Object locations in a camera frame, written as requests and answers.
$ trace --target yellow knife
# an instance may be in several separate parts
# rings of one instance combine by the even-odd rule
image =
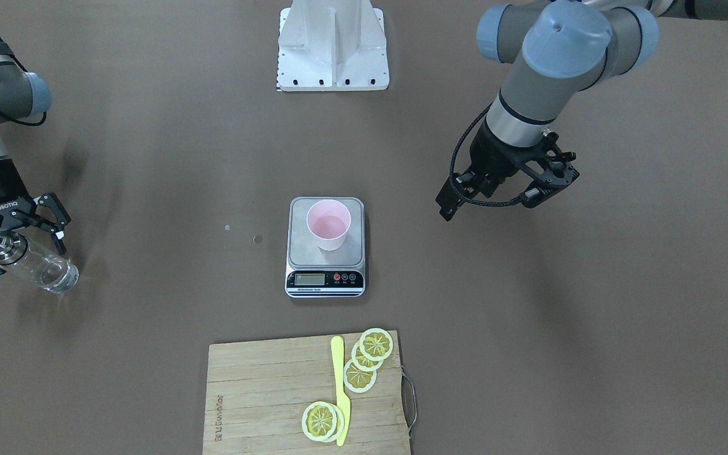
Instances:
[[[336,406],[344,415],[344,429],[336,439],[336,446],[342,446],[347,439],[347,430],[350,428],[350,399],[344,393],[344,339],[336,335],[330,340],[330,353],[333,357],[333,375],[336,377]]]

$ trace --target clear glass bottle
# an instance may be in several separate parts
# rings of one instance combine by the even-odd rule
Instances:
[[[18,233],[0,233],[0,267],[47,291],[61,294],[78,282],[78,267]]]

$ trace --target pink cup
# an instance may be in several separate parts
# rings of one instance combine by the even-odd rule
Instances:
[[[316,202],[308,211],[306,219],[316,245],[325,251],[338,250],[350,229],[350,210],[336,199]]]

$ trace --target scale control panel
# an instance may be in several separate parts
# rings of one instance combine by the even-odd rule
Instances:
[[[364,275],[357,270],[296,270],[286,278],[292,297],[355,297],[364,293]]]

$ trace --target metal handle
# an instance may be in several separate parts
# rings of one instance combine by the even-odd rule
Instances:
[[[410,434],[409,438],[411,440],[413,438],[412,431],[414,430],[414,426],[417,423],[417,393],[415,392],[415,389],[414,389],[414,382],[406,374],[406,368],[402,365],[401,365],[401,375],[403,377],[403,380],[405,380],[408,383],[410,391],[412,391],[412,407],[413,407],[412,415],[413,415],[413,417],[412,417],[412,423],[408,423],[408,427],[409,427],[408,431]]]

